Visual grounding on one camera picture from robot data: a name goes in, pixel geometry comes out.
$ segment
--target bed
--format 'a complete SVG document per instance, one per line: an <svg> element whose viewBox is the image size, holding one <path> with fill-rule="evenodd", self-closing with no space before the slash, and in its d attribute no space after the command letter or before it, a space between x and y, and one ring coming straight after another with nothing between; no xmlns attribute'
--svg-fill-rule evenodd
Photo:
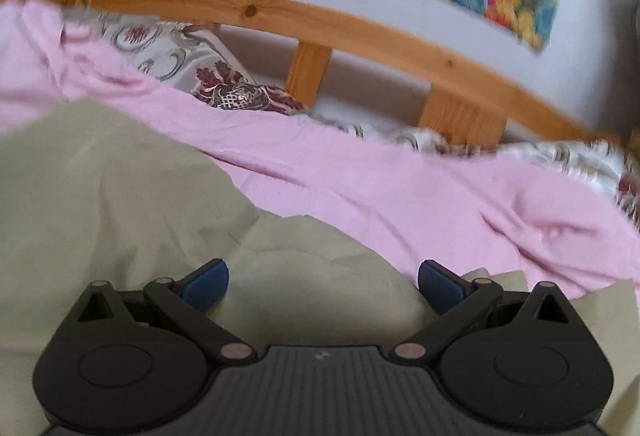
<svg viewBox="0 0 640 436"><path fill-rule="evenodd" d="M455 144L497 145L508 122L543 140L594 140L596 133L526 89L436 44L336 10L290 0L50 0L123 14L216 23L296 39L286 90L316 100L332 51L340 50L431 84L417 124Z"/></svg>

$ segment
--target floral pillowcase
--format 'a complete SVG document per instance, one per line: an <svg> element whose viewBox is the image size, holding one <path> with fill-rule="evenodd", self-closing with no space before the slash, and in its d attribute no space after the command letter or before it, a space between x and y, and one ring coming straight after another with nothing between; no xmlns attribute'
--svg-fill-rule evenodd
<svg viewBox="0 0 640 436"><path fill-rule="evenodd" d="M263 109L285 115L302 103L286 91L256 84L240 61L207 28L126 16L65 9L65 20L88 25L110 41L139 71L221 109Z"/></svg>

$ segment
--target pink blanket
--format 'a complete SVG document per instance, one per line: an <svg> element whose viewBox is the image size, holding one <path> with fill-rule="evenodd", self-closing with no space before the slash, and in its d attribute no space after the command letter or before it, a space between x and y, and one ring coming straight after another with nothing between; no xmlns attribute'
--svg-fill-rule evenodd
<svg viewBox="0 0 640 436"><path fill-rule="evenodd" d="M258 206L311 215L412 279L436 259L456 273L524 270L569 297L632 279L640 238L583 184L508 158L416 155L277 113L223 111L130 67L37 0L0 6L0 131L56 103L93 98L209 154Z"/></svg>

